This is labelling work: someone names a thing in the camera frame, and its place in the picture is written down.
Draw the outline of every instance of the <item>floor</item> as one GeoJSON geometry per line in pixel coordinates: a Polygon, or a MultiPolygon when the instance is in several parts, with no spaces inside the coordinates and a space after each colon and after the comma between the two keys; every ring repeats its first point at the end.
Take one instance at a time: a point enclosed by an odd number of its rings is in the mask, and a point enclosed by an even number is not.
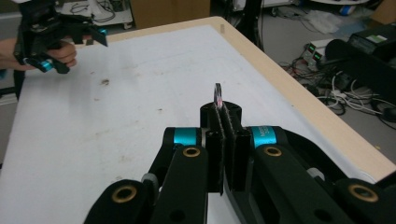
{"type": "MultiPolygon", "coordinates": [[[[224,4],[220,0],[212,0],[211,16],[221,16],[224,11],[224,4]]],[[[304,51],[304,46],[310,41],[329,38],[348,39],[353,32],[359,31],[357,23],[362,18],[356,16],[340,17],[338,10],[340,7],[331,7],[318,3],[305,3],[302,7],[285,6],[280,7],[280,12],[274,17],[271,8],[262,10],[259,17],[259,30],[262,35],[262,43],[265,53],[279,64],[291,63],[304,51]],[[332,34],[323,34],[317,31],[308,21],[301,20],[300,16],[305,15],[310,10],[325,10],[336,15],[341,20],[339,31],[332,34]]],[[[233,13],[230,18],[231,24],[239,21],[240,12],[233,13]]],[[[15,14],[0,14],[0,39],[13,37],[16,35],[20,17],[15,14]]],[[[121,25],[107,27],[110,34],[129,32],[121,25]]],[[[0,89],[12,87],[13,80],[8,76],[6,80],[0,82],[0,89]]],[[[0,98],[0,163],[4,159],[7,148],[7,140],[12,128],[12,122],[17,108],[15,96],[8,95],[0,98]]],[[[340,117],[369,143],[375,146],[381,153],[396,163],[396,132],[394,129],[384,125],[374,116],[367,116],[359,111],[348,109],[345,115],[340,117]]]]}

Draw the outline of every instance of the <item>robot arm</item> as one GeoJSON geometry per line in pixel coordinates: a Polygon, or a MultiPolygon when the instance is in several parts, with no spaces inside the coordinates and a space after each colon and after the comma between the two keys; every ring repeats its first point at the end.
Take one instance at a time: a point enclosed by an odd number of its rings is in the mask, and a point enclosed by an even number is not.
{"type": "Polygon", "coordinates": [[[55,68],[66,74],[69,68],[50,57],[49,49],[58,49],[60,41],[71,36],[75,44],[82,44],[84,35],[107,46],[106,30],[99,29],[91,18],[62,15],[55,9],[55,0],[13,0],[22,14],[14,56],[20,64],[30,64],[42,72],[55,68]]]}

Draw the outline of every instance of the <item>human hand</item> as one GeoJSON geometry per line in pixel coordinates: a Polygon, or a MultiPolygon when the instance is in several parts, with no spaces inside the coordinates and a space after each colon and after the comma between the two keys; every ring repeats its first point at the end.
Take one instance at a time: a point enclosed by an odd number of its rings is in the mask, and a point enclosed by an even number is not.
{"type": "MultiPolygon", "coordinates": [[[[14,57],[14,48],[17,43],[16,38],[10,38],[0,41],[0,69],[14,69],[18,71],[26,71],[35,69],[32,65],[21,65],[14,57]]],[[[67,67],[77,64],[76,47],[73,44],[61,41],[60,49],[50,49],[48,55],[67,67]]]]}

